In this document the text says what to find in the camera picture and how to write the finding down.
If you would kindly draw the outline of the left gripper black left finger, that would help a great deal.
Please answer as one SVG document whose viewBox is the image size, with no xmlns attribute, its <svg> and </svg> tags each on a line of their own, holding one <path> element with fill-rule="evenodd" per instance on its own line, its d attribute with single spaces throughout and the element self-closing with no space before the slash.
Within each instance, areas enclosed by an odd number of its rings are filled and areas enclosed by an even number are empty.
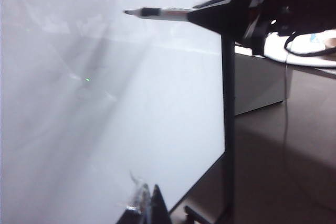
<svg viewBox="0 0 336 224">
<path fill-rule="evenodd" d="M 149 186 L 141 177 L 130 172 L 134 184 L 132 194 L 117 223 L 151 223 L 151 193 Z"/>
</svg>

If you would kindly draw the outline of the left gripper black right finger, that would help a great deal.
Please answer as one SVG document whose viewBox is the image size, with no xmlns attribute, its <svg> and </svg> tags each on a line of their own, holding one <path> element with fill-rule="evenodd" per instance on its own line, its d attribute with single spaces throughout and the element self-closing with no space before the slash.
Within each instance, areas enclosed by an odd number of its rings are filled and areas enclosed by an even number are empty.
<svg viewBox="0 0 336 224">
<path fill-rule="evenodd" d="M 151 223 L 152 224 L 172 224 L 169 211 L 157 184 L 151 198 Z"/>
</svg>

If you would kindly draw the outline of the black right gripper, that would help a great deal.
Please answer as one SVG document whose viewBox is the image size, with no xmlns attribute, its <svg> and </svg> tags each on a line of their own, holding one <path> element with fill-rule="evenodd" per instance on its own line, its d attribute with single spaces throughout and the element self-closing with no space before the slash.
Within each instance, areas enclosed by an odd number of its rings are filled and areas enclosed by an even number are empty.
<svg viewBox="0 0 336 224">
<path fill-rule="evenodd" d="M 209 0 L 193 6 L 187 14 L 193 24 L 242 42 L 253 55 L 263 55 L 269 34 L 271 0 Z"/>
</svg>

